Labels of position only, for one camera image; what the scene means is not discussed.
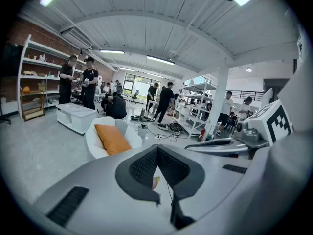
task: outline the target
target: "wire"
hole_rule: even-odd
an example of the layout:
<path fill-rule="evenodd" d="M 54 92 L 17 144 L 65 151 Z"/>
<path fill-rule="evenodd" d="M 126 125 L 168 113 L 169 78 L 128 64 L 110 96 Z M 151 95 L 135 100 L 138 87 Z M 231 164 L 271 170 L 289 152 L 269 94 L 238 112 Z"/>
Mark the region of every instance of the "wire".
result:
<path fill-rule="evenodd" d="M 168 188 L 168 193 L 170 194 L 171 200 L 173 201 L 172 196 L 171 196 L 171 192 L 170 192 L 170 187 L 168 186 L 168 183 L 167 183 L 167 188 Z"/>

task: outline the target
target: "black railing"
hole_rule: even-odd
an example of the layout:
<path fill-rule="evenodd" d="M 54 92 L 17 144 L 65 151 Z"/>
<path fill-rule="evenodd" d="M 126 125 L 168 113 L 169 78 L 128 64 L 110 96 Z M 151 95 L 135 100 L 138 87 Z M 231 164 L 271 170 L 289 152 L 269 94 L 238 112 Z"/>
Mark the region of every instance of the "black railing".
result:
<path fill-rule="evenodd" d="M 252 100 L 254 101 L 260 101 L 262 102 L 262 97 L 264 95 L 264 92 L 256 92 L 256 91 L 231 91 L 233 92 L 232 98 L 242 98 L 246 99 L 248 96 L 252 97 Z"/>

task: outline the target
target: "white t-shirt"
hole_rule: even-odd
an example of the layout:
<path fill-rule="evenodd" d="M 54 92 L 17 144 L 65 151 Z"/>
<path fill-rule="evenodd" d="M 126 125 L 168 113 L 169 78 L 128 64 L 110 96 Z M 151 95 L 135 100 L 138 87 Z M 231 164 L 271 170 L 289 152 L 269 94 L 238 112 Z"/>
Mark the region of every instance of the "white t-shirt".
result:
<path fill-rule="evenodd" d="M 243 103 L 241 106 L 240 106 L 240 109 L 239 111 L 241 110 L 244 110 L 244 111 L 251 111 L 251 108 L 250 108 L 250 105 L 246 105 L 245 103 Z M 239 115 L 239 119 L 246 119 L 248 117 L 248 114 L 245 113 L 245 112 L 240 112 L 240 115 Z"/>
<path fill-rule="evenodd" d="M 224 102 L 222 105 L 222 110 L 221 113 L 229 115 L 230 113 L 230 107 L 233 106 L 233 100 L 227 99 L 226 97 L 224 98 Z"/>

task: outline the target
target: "orange object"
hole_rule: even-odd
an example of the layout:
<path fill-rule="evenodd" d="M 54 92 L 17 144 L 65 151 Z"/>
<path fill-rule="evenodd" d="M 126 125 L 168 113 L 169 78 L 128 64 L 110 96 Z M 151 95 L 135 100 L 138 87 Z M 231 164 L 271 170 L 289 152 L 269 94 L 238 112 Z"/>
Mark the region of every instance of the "orange object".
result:
<path fill-rule="evenodd" d="M 29 86 L 25 86 L 23 89 L 24 93 L 29 93 L 30 92 L 30 87 Z"/>
<path fill-rule="evenodd" d="M 108 155 L 121 153 L 132 148 L 116 126 L 95 124 L 94 127 Z"/>

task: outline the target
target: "white pillar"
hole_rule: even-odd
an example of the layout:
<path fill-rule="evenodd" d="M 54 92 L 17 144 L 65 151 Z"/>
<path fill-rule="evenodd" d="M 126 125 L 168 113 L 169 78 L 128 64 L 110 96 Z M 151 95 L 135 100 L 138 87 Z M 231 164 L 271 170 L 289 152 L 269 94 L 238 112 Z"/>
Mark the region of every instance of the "white pillar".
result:
<path fill-rule="evenodd" d="M 206 140 L 207 135 L 211 135 L 213 133 L 217 120 L 219 119 L 225 97 L 227 80 L 228 67 L 225 64 L 222 64 L 219 68 L 219 80 L 215 91 L 212 109 L 205 125 L 205 135 L 202 138 L 203 141 Z"/>

